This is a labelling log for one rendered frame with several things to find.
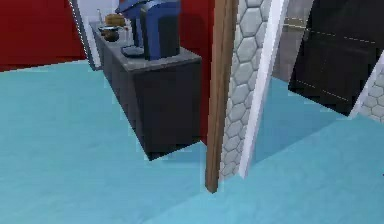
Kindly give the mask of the dark grey kitchen counter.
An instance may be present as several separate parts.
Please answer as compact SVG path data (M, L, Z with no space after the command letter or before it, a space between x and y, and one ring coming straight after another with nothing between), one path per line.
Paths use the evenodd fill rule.
M92 22L101 69L150 160L200 140L201 57L185 48L155 61L129 59Z

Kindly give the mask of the brown wooden room door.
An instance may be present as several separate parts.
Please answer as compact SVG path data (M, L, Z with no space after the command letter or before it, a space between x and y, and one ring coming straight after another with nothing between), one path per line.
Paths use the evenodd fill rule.
M205 187L218 189L239 0L215 0Z

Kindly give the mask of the blue coffee machine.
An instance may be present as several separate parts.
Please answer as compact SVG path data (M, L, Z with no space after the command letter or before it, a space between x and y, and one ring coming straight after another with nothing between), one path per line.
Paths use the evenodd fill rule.
M123 46L127 58L159 60L180 53L180 0L124 0L116 8L131 23L134 44Z

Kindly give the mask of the dark pot with silver rim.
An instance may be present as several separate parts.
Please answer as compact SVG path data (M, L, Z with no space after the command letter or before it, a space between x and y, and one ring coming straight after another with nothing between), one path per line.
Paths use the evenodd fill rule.
M116 42L119 39L118 28L114 26L99 27L101 36L108 42Z

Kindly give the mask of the brown bread loaf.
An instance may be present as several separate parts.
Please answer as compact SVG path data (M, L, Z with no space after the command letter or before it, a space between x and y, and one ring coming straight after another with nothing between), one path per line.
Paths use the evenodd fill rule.
M124 27L126 25L125 19L120 14L108 14L105 17L105 24L107 26L121 26Z

